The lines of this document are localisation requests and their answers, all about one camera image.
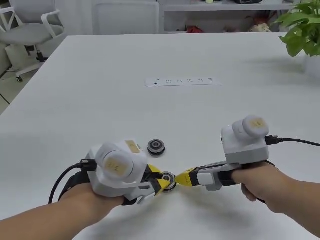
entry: potted plant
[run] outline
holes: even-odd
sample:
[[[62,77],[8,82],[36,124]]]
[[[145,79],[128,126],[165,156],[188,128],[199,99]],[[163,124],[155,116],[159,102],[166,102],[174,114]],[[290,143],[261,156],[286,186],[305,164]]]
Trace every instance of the potted plant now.
[[[320,78],[320,0],[298,3],[293,12],[280,16],[276,23],[290,27],[280,39],[291,57],[306,53],[305,72]]]

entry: black wrist strap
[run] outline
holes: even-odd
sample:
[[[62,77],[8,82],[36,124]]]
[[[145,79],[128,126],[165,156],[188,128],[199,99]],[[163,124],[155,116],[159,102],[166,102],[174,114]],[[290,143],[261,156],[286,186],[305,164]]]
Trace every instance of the black wrist strap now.
[[[70,189],[72,189],[75,186],[80,185],[80,184],[89,184],[89,183],[90,183],[90,179],[88,176],[88,172],[86,172],[86,171],[77,172],[75,175],[70,177],[70,179],[67,181],[66,185],[64,186],[64,188],[59,196],[59,201],[62,198],[62,196],[66,192],[68,192]],[[124,198],[124,202],[123,202],[122,206],[131,206],[131,205],[136,204],[136,202],[137,202],[137,199],[129,201],[128,199]]]

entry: black cable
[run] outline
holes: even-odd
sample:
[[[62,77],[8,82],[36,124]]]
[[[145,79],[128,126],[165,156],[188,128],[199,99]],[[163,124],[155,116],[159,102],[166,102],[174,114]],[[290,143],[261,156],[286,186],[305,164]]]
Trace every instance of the black cable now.
[[[295,139],[295,138],[278,138],[278,136],[269,135],[269,136],[265,136],[264,139],[265,139],[265,143],[268,146],[279,144],[282,142],[296,142],[296,143],[302,143],[302,144],[308,144],[308,145],[320,147],[319,143],[301,140],[301,139]]]
[[[72,165],[71,167],[69,167],[67,170],[65,170],[61,175],[60,177],[58,178],[58,180],[55,182],[52,190],[51,190],[51,193],[50,193],[50,198],[49,198],[49,204],[52,204],[53,200],[54,200],[54,196],[55,196],[55,192],[58,188],[58,185],[60,184],[60,182],[62,181],[62,179],[73,169],[80,169],[83,167],[83,164],[82,163],[77,163],[75,165]]]
[[[10,102],[0,93],[0,97],[2,97],[3,98],[3,100],[5,100],[6,101],[6,103],[7,104],[9,104],[10,105]]]
[[[302,143],[302,144],[309,144],[312,146],[317,146],[320,147],[319,143],[312,142],[312,141],[306,141],[306,140],[301,140],[301,139],[295,139],[295,138],[280,138],[280,143],[281,142],[297,142],[297,143]]]

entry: red object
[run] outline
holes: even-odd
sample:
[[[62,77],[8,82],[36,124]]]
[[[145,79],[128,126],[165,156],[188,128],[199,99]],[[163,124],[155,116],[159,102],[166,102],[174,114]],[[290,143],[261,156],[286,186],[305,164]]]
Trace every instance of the red object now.
[[[197,26],[187,26],[186,27],[186,32],[188,34],[203,34],[204,33],[204,31],[202,31]]]

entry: metal bearing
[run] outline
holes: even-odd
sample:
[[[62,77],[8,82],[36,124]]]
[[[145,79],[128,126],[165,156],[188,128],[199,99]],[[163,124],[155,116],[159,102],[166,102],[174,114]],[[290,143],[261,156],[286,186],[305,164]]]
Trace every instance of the metal bearing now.
[[[148,152],[150,155],[158,157],[164,154],[166,148],[163,141],[159,139],[151,140],[148,143]]]
[[[164,193],[170,193],[176,188],[177,186],[177,183],[175,182],[176,175],[174,175],[173,173],[169,171],[164,171],[162,173],[162,179],[170,181],[170,185],[163,190]]]

